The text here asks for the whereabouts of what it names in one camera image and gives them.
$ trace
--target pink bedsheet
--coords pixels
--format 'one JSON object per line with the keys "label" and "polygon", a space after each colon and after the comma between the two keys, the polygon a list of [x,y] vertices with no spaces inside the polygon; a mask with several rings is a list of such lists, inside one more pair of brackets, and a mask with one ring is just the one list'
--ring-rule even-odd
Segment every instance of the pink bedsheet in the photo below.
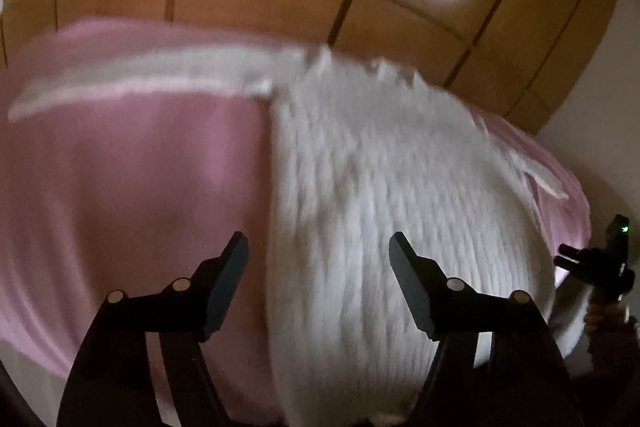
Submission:
{"label": "pink bedsheet", "polygon": [[[251,43],[269,44],[251,38]],[[38,38],[0,72],[0,108],[30,78],[153,48],[248,42],[232,32],[164,23],[85,20]],[[503,119],[483,115],[506,146],[564,185],[557,200],[531,184],[550,250],[590,236],[571,172]],[[280,417],[264,317],[270,175],[268,104],[202,94],[152,94],[54,108],[0,121],[0,338],[66,375],[98,304],[115,288],[154,293],[222,251],[234,230],[250,263],[220,333],[204,344],[230,414]],[[152,353],[156,377],[158,353]]]}

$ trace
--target pink cloth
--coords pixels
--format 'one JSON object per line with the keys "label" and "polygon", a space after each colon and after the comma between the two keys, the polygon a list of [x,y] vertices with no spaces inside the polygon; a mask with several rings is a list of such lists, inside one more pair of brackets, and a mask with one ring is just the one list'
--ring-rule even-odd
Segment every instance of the pink cloth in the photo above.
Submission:
{"label": "pink cloth", "polygon": [[[8,105],[31,78],[154,48],[229,41],[248,38],[164,23],[85,20],[36,39],[0,71],[0,338],[66,375],[109,291],[157,292],[219,254],[232,232],[242,230],[250,263],[222,331],[203,351],[229,413],[270,423],[281,410],[264,317],[268,104],[147,94],[6,121]],[[570,195],[556,200],[531,187],[550,249],[561,242],[585,246],[589,209],[575,177],[525,133],[484,117],[498,139],[545,165]],[[152,352],[156,376],[160,365]]]}

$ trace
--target ribbed fabric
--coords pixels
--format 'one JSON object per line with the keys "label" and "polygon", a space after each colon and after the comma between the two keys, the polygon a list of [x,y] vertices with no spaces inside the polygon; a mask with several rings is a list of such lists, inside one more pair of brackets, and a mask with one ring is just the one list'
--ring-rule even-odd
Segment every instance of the ribbed fabric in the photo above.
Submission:
{"label": "ribbed fabric", "polygon": [[447,276],[524,289],[548,317],[554,269],[524,174],[453,96],[322,51],[276,90],[273,121],[267,306],[289,425],[406,413],[424,384],[436,346],[391,270],[397,230]]}

